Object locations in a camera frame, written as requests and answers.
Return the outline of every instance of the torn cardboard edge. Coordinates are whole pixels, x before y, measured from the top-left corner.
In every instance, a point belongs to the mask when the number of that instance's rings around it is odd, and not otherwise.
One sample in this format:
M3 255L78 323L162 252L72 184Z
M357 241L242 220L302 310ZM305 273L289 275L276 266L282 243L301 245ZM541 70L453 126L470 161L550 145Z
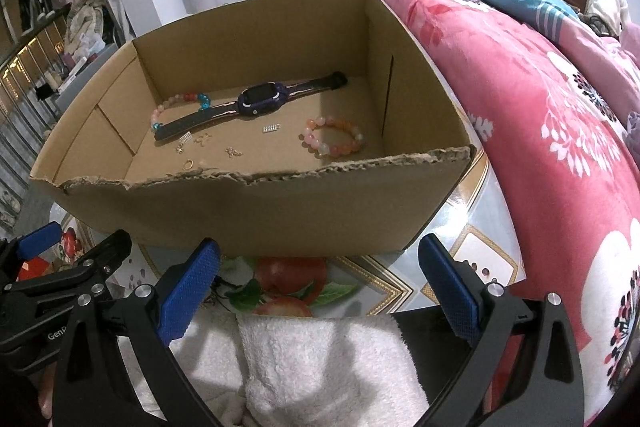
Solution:
M409 166L420 164L435 163L453 163L460 161L468 161L469 166L475 156L476 148L473 146L458 147L451 149L436 149L428 153L419 154L400 154L396 156L385 156L383 158L372 158L367 160L343 162L340 164L327 165L312 171L305 172L258 172L256 174L241 174L234 171L220 171L216 168L197 168L190 171L178 172L176 174L167 174L161 178L152 178L145 182L127 182L126 180L107 180L99 176L77 177L62 184L58 188L65 194L69 194L75 187L79 185L116 185L123 187L125 190L136 190L138 188L150 187L153 185L162 185L172 183L178 180L212 180L218 179L232 180L244 184L246 186L264 183L264 182L281 182L300 178L317 178L327 174L335 174L338 172L362 171L372 168L385 168L386 166ZM38 181L47 181L45 178L33 178Z

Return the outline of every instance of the beaded bracelet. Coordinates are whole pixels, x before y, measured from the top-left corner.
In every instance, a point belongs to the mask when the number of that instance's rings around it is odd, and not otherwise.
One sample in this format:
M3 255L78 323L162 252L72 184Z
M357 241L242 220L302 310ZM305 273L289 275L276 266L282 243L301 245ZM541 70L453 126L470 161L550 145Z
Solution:
M176 94L175 96L170 96L168 100L164 100L157 108L154 109L151 114L151 131L157 131L162 125L159 123L158 119L160 114L167 108L174 105L177 102L200 102L200 110L208 109L211 106L210 98L204 94L203 92L194 93L187 92L185 94Z
M321 142L314 134L313 131L316 128L327 126L346 131L351 134L353 140L345 145L332 145ZM354 125L348 120L342 120L340 118L334 118L332 116L324 117L320 116L315 120L307 120L306 128L303 133L305 137L305 143L311 147L311 149L318 151L321 156L331 156L338 158L340 156L348 156L352 152L359 151L365 144L364 134L359 127Z

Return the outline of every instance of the floral cloth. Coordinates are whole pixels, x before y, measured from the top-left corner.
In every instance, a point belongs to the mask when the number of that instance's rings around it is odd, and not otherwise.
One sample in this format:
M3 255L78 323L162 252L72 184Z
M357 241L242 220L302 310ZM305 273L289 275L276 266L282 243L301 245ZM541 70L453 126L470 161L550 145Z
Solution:
M640 114L632 112L626 120L625 144L640 167Z
M621 47L615 39L599 38L563 0L484 1L531 25L556 44L621 122L626 122L630 112L640 112L640 71L632 42ZM620 41L633 39L621 36Z
M384 1L482 137L527 268L511 291L562 298L589 422L613 395L638 307L640 172L624 129L549 40L505 13L474 0Z

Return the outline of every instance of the shoe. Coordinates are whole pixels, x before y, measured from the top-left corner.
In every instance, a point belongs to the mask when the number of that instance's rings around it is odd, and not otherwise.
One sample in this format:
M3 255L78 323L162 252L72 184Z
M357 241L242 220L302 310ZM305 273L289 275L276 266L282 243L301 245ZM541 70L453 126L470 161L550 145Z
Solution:
M4 225L5 228L12 229L15 225L15 217L7 214L6 212L0 212L0 225Z
M8 204L16 214L20 213L20 209L22 207L20 201L14 198L8 190L0 192L0 197L2 198L2 201Z

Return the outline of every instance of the pink floral blanket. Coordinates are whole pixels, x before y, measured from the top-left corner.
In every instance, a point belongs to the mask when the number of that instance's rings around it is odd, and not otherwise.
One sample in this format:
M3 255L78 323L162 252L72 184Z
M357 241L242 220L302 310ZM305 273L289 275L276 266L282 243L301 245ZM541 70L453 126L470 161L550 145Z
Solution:
M598 92L537 31L481 0L384 0L476 123L527 280L554 291L580 350L585 419L607 404L638 306L640 174Z

